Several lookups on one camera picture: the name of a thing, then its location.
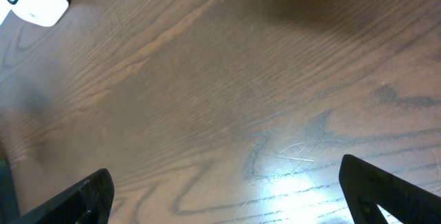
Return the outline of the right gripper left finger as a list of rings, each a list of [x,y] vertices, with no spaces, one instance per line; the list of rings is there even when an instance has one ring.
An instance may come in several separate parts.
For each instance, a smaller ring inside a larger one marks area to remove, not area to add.
[[[8,224],[107,224],[113,200],[112,177],[103,168]]]

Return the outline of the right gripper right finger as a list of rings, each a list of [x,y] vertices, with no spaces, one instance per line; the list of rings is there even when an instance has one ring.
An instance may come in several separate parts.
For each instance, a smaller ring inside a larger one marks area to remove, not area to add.
[[[342,158],[339,183],[355,223],[386,223],[383,208],[402,223],[439,223],[440,197],[358,157]]]

